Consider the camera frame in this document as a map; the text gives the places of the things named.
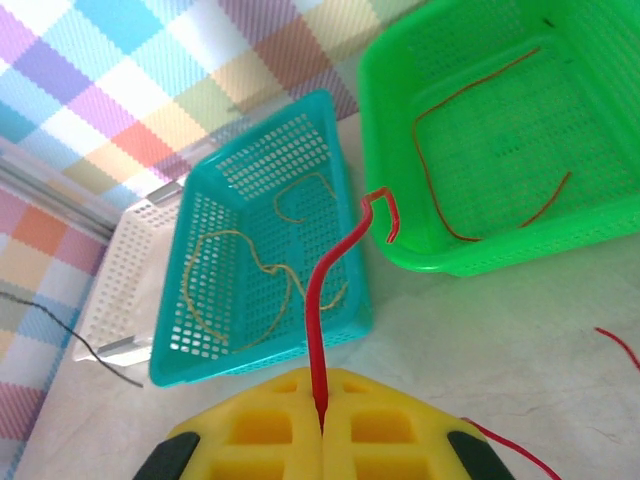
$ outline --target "teal basket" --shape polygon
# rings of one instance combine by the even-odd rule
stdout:
[[[328,181],[335,198],[319,175],[309,176],[315,173]],[[276,196],[283,216],[304,221],[279,216]],[[184,272],[202,235],[244,233],[263,264],[289,265],[306,288],[318,260],[353,227],[347,173],[327,91],[303,97],[200,162],[187,179],[178,215],[151,354],[153,383],[170,386],[246,373],[307,352],[304,299],[295,287],[275,329],[259,344],[238,351],[272,326],[285,299],[287,276],[262,272],[247,242],[237,235],[202,242],[189,274],[189,296],[201,320],[227,340],[202,328],[183,295]],[[329,272],[323,305],[345,283],[340,301],[322,314],[328,347],[371,329],[358,248]]]

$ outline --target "white basket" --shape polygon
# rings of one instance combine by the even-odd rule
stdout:
[[[78,332],[117,365],[149,360],[180,200],[142,200],[125,211],[109,244]],[[73,359],[94,360],[76,342]]]

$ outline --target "yellow string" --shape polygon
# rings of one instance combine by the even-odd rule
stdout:
[[[280,200],[280,197],[282,195],[284,195],[285,193],[287,193],[289,190],[291,190],[293,187],[301,184],[302,182],[304,182],[306,179],[311,178],[311,177],[318,177],[322,183],[324,184],[325,188],[327,189],[327,191],[329,192],[329,194],[333,197],[336,198],[336,194],[333,191],[333,189],[331,188],[331,185],[329,184],[329,182],[327,181],[326,178],[324,178],[324,175],[322,175],[319,172],[313,172],[310,173],[309,175],[305,175],[302,178],[299,178],[298,180],[296,180],[295,182],[293,182],[290,185],[287,185],[285,188],[283,188],[282,190],[280,190],[278,193],[276,193],[275,197],[273,197],[273,209],[276,211],[276,215],[278,215],[281,219],[283,219],[285,222],[291,222],[291,223],[302,223],[306,220],[306,218],[300,218],[298,220],[294,219],[294,218],[290,218],[287,217],[284,213],[282,213],[280,211],[280,206],[278,205],[278,201]]]
[[[258,252],[256,250],[255,244],[244,233],[242,233],[242,232],[240,232],[238,230],[219,230],[217,232],[205,233],[204,235],[200,236],[200,238],[198,238],[198,241],[196,242],[196,246],[193,249],[193,253],[191,255],[191,259],[189,260],[189,263],[187,264],[187,267],[184,270],[184,274],[183,274],[183,278],[182,278],[182,294],[183,294],[183,296],[185,298],[185,303],[187,304],[187,309],[189,310],[189,312],[191,312],[191,315],[193,315],[193,318],[196,320],[196,322],[198,322],[198,324],[206,332],[208,332],[209,334],[213,335],[215,338],[217,338],[217,339],[219,339],[221,341],[227,341],[228,336],[227,335],[223,335],[220,332],[217,332],[214,329],[212,329],[202,319],[202,317],[200,316],[200,313],[198,313],[198,310],[196,309],[195,305],[193,304],[193,300],[191,299],[191,296],[189,295],[189,277],[191,276],[191,270],[193,269],[193,266],[195,265],[196,259],[200,255],[200,250],[202,249],[202,244],[204,243],[204,241],[209,239],[209,238],[219,237],[221,235],[238,235],[238,236],[242,237],[247,242],[247,244],[249,245],[249,250],[251,252],[251,256],[253,257],[254,262],[256,263],[258,268],[261,271],[263,271],[264,273],[267,273],[269,275],[275,275],[276,273],[278,273],[278,270],[284,270],[285,273],[287,274],[287,291],[285,293],[285,299],[284,299],[284,301],[282,303],[282,306],[280,307],[280,311],[278,312],[278,315],[276,316],[275,320],[273,321],[271,326],[266,330],[266,332],[263,333],[260,336],[260,338],[258,338],[257,340],[255,340],[255,341],[253,341],[253,342],[251,342],[251,343],[249,343],[249,344],[247,344],[247,345],[245,345],[243,347],[240,347],[237,350],[233,351],[233,353],[237,353],[237,352],[240,352],[240,351],[245,350],[247,348],[253,347],[254,345],[257,345],[258,343],[262,342],[265,338],[267,338],[273,332],[273,330],[275,330],[275,328],[277,327],[278,323],[280,322],[280,320],[282,319],[282,317],[284,316],[284,314],[285,314],[285,312],[287,310],[287,306],[288,306],[289,300],[291,298],[291,282],[293,282],[293,284],[296,286],[296,288],[298,289],[298,292],[300,292],[300,295],[302,296],[302,298],[304,298],[304,287],[302,286],[302,282],[300,282],[300,279],[298,278],[298,275],[296,275],[296,272],[289,265],[286,265],[286,264],[283,264],[283,263],[276,263],[276,264],[272,264],[272,265],[263,264],[262,261],[260,260],[260,257],[258,256]],[[329,309],[335,307],[336,304],[344,296],[346,289],[347,289],[347,284],[345,283],[342,286],[342,288],[340,289],[340,291],[335,295],[335,297],[333,298],[331,303],[329,303],[328,305],[321,306],[320,310],[324,311],[324,310],[329,310]]]

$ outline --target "red wire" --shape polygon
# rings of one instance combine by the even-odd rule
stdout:
[[[546,473],[549,478],[552,478],[553,480],[562,480],[560,478],[560,475],[558,475],[556,472],[554,472],[550,466],[548,466],[546,463],[544,463],[542,460],[540,460],[538,457],[536,457],[533,453],[531,453],[529,450],[527,450],[524,447],[521,447],[520,445],[518,445],[515,442],[512,442],[509,439],[506,439],[500,435],[498,435],[497,433],[492,432],[491,430],[478,425],[476,422],[474,422],[473,420],[463,417],[462,420],[464,420],[465,422],[469,422],[471,425],[473,425],[474,427],[476,427],[478,430],[480,430],[480,432],[487,438],[490,438],[491,440],[494,440],[498,443],[500,443],[501,445],[504,445],[507,448],[510,448],[511,450],[513,450],[516,453],[519,453],[520,455],[522,455],[524,458],[526,458],[527,460],[529,460],[530,462],[534,463],[535,465],[537,465],[540,469],[542,469],[544,471],[544,473]]]
[[[629,358],[631,359],[633,365],[638,369],[638,371],[640,371],[640,360],[638,360],[638,357],[629,345],[627,345],[620,337],[605,330],[604,328],[596,327],[594,328],[594,330],[599,334],[604,335],[605,337],[609,337],[611,340],[620,345],[624,349],[624,351],[627,352],[627,355],[629,355]]]
[[[472,88],[475,88],[478,85],[481,85],[481,84],[483,84],[485,82],[493,80],[494,78],[502,75],[504,72],[506,72],[510,68],[515,67],[520,62],[526,60],[527,58],[529,58],[529,57],[531,57],[533,55],[535,55],[539,51],[540,51],[539,47],[534,48],[529,53],[521,56],[520,58],[515,59],[514,61],[512,61],[508,65],[505,65],[500,70],[497,70],[497,71],[493,72],[492,74],[487,75],[486,77],[483,77],[483,78],[481,78],[479,80],[476,80],[475,82],[470,83],[469,85],[466,85],[465,87],[462,87],[460,90],[458,90],[457,92],[449,95],[447,98],[442,100],[437,105],[434,105],[433,107],[429,108],[428,110],[422,112],[413,121],[413,125],[411,127],[411,136],[413,137],[413,143],[416,146],[416,151],[418,152],[418,156],[420,157],[420,162],[422,163],[422,169],[424,170],[424,175],[425,175],[425,177],[427,179],[427,186],[429,187],[429,192],[431,193],[431,199],[433,201],[433,206],[435,207],[436,213],[438,214],[438,217],[440,217],[440,221],[442,222],[444,227],[447,229],[447,231],[451,235],[453,235],[458,240],[463,240],[465,242],[480,242],[483,239],[482,238],[478,238],[478,237],[467,237],[465,235],[461,235],[458,232],[456,232],[453,229],[453,227],[449,224],[449,222],[447,221],[447,218],[445,217],[444,212],[442,211],[442,206],[440,205],[440,202],[438,201],[438,196],[436,195],[436,191],[435,191],[435,188],[433,186],[433,180],[431,178],[431,173],[429,171],[429,167],[427,166],[427,161],[426,161],[426,159],[424,157],[424,154],[422,153],[422,148],[420,147],[420,140],[418,139],[418,123],[420,123],[420,121],[424,117],[429,115],[431,112],[433,112],[433,111],[445,106],[447,103],[449,103],[451,100],[453,100],[454,98],[458,97],[459,95],[462,95],[466,91],[471,90]],[[535,214],[533,214],[533,216],[531,218],[529,218],[522,225],[520,225],[520,228],[527,227],[530,224],[532,224],[533,222],[535,222],[542,214],[544,214],[549,209],[549,207],[551,207],[551,205],[553,205],[553,203],[558,198],[558,195],[560,195],[560,192],[562,192],[562,189],[564,188],[564,186],[566,185],[566,183],[567,183],[567,181],[569,180],[570,177],[571,177],[571,172],[568,172],[564,176],[562,181],[560,182],[560,185],[558,185],[558,188],[556,188],[556,190],[553,193],[553,195],[551,196],[551,198]]]
[[[335,247],[320,259],[313,269],[309,286],[307,288],[307,298],[305,301],[305,318],[307,325],[307,342],[309,343],[309,363],[311,365],[311,387],[313,398],[318,410],[320,428],[324,427],[324,415],[329,404],[329,388],[327,385],[327,366],[324,358],[324,344],[322,342],[322,325],[320,324],[320,297],[322,296],[322,284],[331,266],[349,251],[367,232],[373,222],[373,211],[371,202],[385,197],[391,210],[391,232],[387,237],[387,242],[395,240],[400,229],[400,217],[398,207],[393,198],[391,190],[382,187],[375,192],[368,193],[360,202],[362,207],[362,219],[356,227],[343,238]]]

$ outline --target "checkered fabric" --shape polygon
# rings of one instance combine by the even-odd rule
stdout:
[[[73,327],[103,242],[0,187],[0,290]],[[11,478],[70,335],[33,307],[0,298],[0,478]]]
[[[360,52],[418,3],[0,0],[0,137],[123,210],[274,98],[354,113]]]
[[[120,212],[272,101],[357,110],[363,48],[424,0],[0,0],[0,154],[77,203]],[[0,189],[0,288],[76,322],[104,250]],[[69,340],[0,317],[0,478],[11,477]]]

